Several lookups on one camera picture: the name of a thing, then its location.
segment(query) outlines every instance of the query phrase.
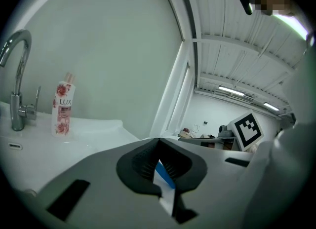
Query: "fluorescent light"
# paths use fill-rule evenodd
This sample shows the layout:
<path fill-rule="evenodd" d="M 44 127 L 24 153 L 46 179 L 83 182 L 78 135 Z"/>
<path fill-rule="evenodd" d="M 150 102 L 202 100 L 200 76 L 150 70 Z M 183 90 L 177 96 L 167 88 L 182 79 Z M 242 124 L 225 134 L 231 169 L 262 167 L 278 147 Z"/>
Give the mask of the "fluorescent light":
<path fill-rule="evenodd" d="M 237 94 L 239 96 L 244 96 L 244 93 L 236 91 L 236 90 L 233 90 L 233 89 L 229 89 L 229 88 L 226 88 L 226 87 L 223 87 L 223 86 L 219 86 L 218 88 L 221 89 L 221 90 L 225 90 L 225 91 Z"/>
<path fill-rule="evenodd" d="M 295 30 L 304 40 L 306 40 L 307 30 L 301 25 L 301 23 L 294 17 L 286 17 L 282 15 L 274 15 L 284 23 L 288 24 L 293 30 Z"/>
<path fill-rule="evenodd" d="M 273 105 L 271 104 L 268 104 L 268 103 L 264 103 L 265 106 L 271 108 L 272 110 L 275 110 L 275 111 L 278 111 L 279 109 L 277 107 L 274 107 Z"/>

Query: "chrome faucet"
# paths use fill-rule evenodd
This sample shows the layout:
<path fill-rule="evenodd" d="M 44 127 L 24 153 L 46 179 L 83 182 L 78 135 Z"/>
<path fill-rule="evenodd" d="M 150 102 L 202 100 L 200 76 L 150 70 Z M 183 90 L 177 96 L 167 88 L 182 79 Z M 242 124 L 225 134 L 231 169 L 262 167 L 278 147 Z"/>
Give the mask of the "chrome faucet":
<path fill-rule="evenodd" d="M 18 30 L 7 40 L 4 44 L 4 47 L 0 53 L 0 67 L 4 67 L 12 50 L 14 47 L 20 42 L 24 41 L 23 54 L 18 66 L 18 70 L 16 72 L 15 77 L 15 86 L 13 92 L 10 96 L 10 112 L 11 112 L 11 121 L 12 121 L 12 129 L 14 131 L 21 131 L 24 128 L 24 119 L 36 119 L 37 107 L 39 101 L 39 92 L 40 87 L 36 93 L 36 101 L 34 105 L 22 105 L 22 93 L 20 92 L 21 82 L 23 77 L 23 72 L 25 69 L 26 62 L 28 60 L 32 37 L 31 33 L 28 30 Z"/>

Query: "white bottle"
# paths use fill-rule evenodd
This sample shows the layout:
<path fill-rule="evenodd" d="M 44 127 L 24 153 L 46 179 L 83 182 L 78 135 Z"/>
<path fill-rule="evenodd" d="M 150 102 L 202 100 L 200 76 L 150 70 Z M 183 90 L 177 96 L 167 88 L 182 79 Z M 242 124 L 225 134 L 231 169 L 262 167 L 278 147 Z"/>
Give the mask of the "white bottle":
<path fill-rule="evenodd" d="M 56 137 L 69 135 L 70 113 L 76 87 L 72 84 L 75 76 L 67 73 L 64 81 L 59 82 L 51 113 L 51 134 Z"/>

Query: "white sink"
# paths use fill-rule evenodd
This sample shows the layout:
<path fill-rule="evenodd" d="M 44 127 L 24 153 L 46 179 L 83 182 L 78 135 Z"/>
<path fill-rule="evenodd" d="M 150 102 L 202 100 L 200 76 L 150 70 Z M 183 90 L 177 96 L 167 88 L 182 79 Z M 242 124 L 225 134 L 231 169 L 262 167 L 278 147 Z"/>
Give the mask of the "white sink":
<path fill-rule="evenodd" d="M 69 137 L 60 138 L 51 135 L 50 114 L 38 113 L 19 132 L 11 129 L 9 104 L 0 102 L 0 114 L 0 164 L 10 184 L 22 191 L 38 192 L 88 155 L 139 141 L 121 120 L 72 117 Z"/>

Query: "ceiling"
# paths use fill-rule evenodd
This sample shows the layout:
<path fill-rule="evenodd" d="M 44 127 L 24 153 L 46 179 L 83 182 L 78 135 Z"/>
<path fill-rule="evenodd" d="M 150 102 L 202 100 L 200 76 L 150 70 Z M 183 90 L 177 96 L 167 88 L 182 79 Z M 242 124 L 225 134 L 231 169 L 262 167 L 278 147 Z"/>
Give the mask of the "ceiling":
<path fill-rule="evenodd" d="M 305 41 L 274 16 L 246 15 L 239 0 L 189 0 L 197 42 L 198 85 L 204 94 L 231 96 L 218 86 L 254 99 L 274 115 L 290 113 L 281 85 L 300 64 Z M 263 106 L 268 102 L 279 112 Z"/>

